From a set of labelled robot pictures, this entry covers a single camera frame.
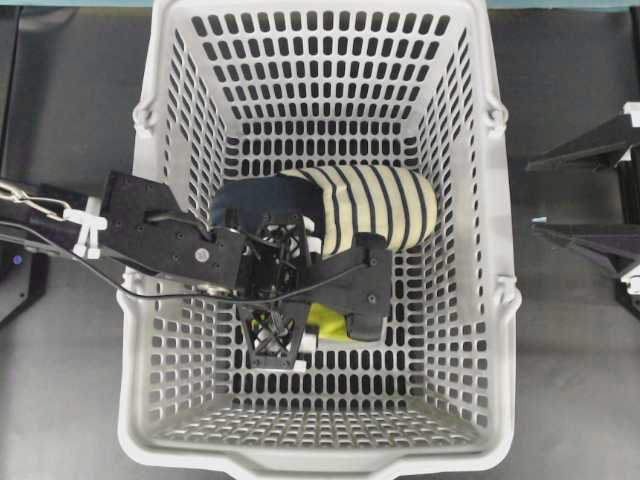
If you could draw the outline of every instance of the white plastic basket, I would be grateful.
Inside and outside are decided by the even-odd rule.
[[[513,434],[521,300],[506,117],[478,0],[156,2],[135,174],[207,220],[225,181],[404,165],[432,182],[438,222],[394,258],[382,341],[321,343],[303,374],[247,369],[233,308],[119,297],[127,454],[243,479],[497,464]],[[133,271],[125,281],[186,288]]]

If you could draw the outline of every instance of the screw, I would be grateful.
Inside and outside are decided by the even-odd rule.
[[[199,248],[198,250],[196,250],[194,256],[196,257],[196,260],[198,262],[204,263],[209,260],[209,250],[207,250],[206,248]]]

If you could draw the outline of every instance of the black stand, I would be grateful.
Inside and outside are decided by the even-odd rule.
[[[0,153],[5,151],[19,19],[20,8],[0,7]],[[10,159],[0,160],[2,176],[9,168]],[[47,265],[45,255],[33,254],[22,246],[0,241],[0,324],[44,293]]]
[[[618,115],[533,160],[528,171],[565,172],[615,168],[624,224],[534,223],[539,235],[599,265],[616,279],[618,303],[640,319],[640,128]]]

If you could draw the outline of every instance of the black table surface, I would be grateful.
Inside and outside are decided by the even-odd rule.
[[[433,477],[640,478],[640,322],[615,303],[612,283],[595,267],[529,231],[539,216],[619,222],[615,176],[524,172],[527,155],[638,98],[631,15],[490,16],[510,111],[515,261],[524,296],[515,439],[490,471]],[[3,157],[12,178],[91,193],[110,169],[130,169],[131,110],[149,21],[149,11],[135,9],[23,11]],[[0,327],[0,478],[225,477],[140,466],[120,449],[121,318],[109,287],[54,260],[46,295]]]

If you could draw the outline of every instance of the striped fabric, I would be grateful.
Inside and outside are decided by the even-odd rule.
[[[431,184],[406,168],[336,166],[287,170],[323,192],[323,257],[351,248],[356,232],[377,233],[389,250],[411,248],[435,227],[436,197]]]

